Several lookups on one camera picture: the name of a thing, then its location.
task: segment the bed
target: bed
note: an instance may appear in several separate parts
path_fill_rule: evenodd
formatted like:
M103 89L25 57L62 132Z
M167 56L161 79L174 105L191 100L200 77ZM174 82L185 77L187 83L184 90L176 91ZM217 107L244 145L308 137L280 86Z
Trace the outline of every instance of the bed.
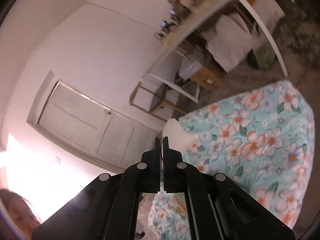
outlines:
M288 80L223 99L179 119L197 141L183 160L223 172L293 228L312 171L311 107ZM159 192L148 226L158 239L190 239L183 193Z

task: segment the white pillow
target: white pillow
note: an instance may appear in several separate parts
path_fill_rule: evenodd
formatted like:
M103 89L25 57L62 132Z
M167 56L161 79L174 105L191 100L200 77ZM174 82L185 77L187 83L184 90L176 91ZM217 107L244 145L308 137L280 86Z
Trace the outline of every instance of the white pillow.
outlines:
M275 0L255 0L252 7L265 25L268 24L274 15L277 15L279 19L285 16L283 10Z
M169 119L165 124L162 136L168 137L169 148L184 154L197 140L196 134L187 133L175 119Z
M228 73L252 50L251 34L226 15L220 16L215 29L205 33L205 38L210 38L206 48Z

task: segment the metal screw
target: metal screw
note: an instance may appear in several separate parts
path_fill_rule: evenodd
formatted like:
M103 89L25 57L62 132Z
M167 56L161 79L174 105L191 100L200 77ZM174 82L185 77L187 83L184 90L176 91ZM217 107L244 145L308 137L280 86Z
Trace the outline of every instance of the metal screw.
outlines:
M106 181L106 180L108 180L110 178L110 176L109 176L109 174L107 174L107 173L102 173L102 174L100 174L100 176L99 176L99 179L101 180L101 181Z
M185 163L178 163L178 164L177 164L177 167L178 167L179 169L185 169L185 168L187 167L187 165L186 165Z
M147 167L147 164L145 164L145 163L138 163L137 164L137 168L139 170L144 170L146 167Z
M216 175L216 179L219 181L224 181L226 179L226 176L223 173L218 173Z

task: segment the hair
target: hair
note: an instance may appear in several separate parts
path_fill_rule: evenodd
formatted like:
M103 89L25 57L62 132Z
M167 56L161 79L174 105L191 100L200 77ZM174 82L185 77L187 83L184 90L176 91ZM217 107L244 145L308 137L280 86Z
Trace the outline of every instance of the hair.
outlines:
M33 214L33 212L31 211L30 207L28 206L27 203L30 203L28 200L26 200L24 197L20 196L19 194L13 192L13 191L10 191L6 188L2 188L0 189L0 199L4 205L4 207L8 210L9 208L9 205L10 205L10 201L13 199L13 198L18 198L18 199L21 199L24 201L24 203L26 203L26 206L29 208L30 210L30 213L34 216L34 218L36 219L36 216Z

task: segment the white shelf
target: white shelf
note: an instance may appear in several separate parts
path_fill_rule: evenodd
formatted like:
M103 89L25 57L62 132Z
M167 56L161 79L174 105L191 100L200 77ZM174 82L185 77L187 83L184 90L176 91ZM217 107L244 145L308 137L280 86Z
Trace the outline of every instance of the white shelf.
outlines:
M142 76L144 78L152 69L161 64L163 60L187 38L196 28L205 22L212 14L223 8L232 0L204 0L191 15L182 22L177 31L171 33L165 40L159 54L152 61L148 71Z

